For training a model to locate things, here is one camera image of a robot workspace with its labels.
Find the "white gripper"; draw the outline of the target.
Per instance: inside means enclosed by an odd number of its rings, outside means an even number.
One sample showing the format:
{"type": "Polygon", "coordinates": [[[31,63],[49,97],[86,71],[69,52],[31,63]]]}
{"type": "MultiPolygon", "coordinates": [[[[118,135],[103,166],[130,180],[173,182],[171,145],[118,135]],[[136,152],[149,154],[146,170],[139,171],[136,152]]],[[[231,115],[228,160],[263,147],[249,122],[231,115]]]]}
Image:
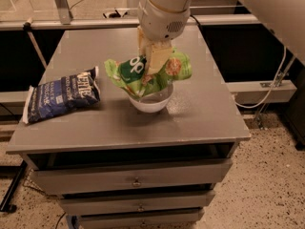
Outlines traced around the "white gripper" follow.
{"type": "Polygon", "coordinates": [[[173,53],[170,41],[179,36],[190,16],[191,0],[139,0],[138,53],[147,60],[147,74],[158,73],[173,53]],[[148,45],[147,38],[154,42],[148,45]]]}

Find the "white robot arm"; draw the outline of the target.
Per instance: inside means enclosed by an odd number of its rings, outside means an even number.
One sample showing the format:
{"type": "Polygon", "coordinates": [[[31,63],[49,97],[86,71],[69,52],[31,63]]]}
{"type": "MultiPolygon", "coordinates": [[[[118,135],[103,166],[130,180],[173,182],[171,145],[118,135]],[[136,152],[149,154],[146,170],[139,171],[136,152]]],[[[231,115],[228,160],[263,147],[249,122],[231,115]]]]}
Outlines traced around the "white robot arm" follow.
{"type": "MultiPolygon", "coordinates": [[[[152,42],[170,41],[182,34],[193,0],[139,0],[141,30],[152,42]]],[[[289,51],[305,64],[305,0],[238,0],[289,51]]]]}

